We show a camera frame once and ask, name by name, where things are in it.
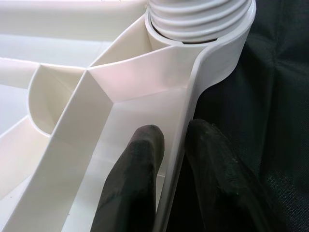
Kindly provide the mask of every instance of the dark cloth background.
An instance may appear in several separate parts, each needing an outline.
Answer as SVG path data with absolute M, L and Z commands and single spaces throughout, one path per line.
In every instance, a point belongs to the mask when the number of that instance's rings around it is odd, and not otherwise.
M 200 96 L 195 118 L 229 138 L 269 191 L 290 232 L 309 231 L 309 0 L 257 0 L 234 72 Z M 168 232 L 202 220 L 186 157 Z

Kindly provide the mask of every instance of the curved plastic cavity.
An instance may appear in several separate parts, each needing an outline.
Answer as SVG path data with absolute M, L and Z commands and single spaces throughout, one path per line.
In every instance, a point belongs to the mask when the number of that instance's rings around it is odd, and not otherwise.
M 84 70 L 41 65 L 34 74 L 28 94 L 28 112 L 34 126 L 50 136 Z

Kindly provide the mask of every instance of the white threaded tube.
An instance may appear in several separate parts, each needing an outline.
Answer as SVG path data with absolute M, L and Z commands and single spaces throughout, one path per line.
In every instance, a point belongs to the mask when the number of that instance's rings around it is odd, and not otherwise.
M 217 39 L 235 29 L 252 0 L 150 0 L 153 27 L 184 43 Z

